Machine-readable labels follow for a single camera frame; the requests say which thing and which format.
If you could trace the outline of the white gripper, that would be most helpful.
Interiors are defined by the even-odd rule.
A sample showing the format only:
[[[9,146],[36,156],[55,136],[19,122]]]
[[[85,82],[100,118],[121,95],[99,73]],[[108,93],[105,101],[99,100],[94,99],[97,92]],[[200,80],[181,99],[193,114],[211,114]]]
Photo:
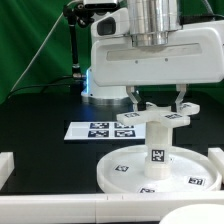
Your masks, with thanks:
[[[176,86],[173,112],[180,112],[186,84],[214,83],[224,79],[224,34],[212,27],[172,33],[163,46],[133,47],[128,37],[95,42],[92,75],[100,86],[127,86],[133,111],[145,105],[135,86]]]

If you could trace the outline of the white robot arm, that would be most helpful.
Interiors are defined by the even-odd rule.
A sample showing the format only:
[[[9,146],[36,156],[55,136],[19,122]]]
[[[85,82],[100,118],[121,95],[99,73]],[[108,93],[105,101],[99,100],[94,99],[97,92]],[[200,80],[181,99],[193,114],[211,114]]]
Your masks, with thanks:
[[[83,96],[119,104],[137,86],[174,85],[184,109],[186,86],[224,79],[224,21],[182,25],[178,0],[83,0],[104,15],[91,25],[91,66]]]

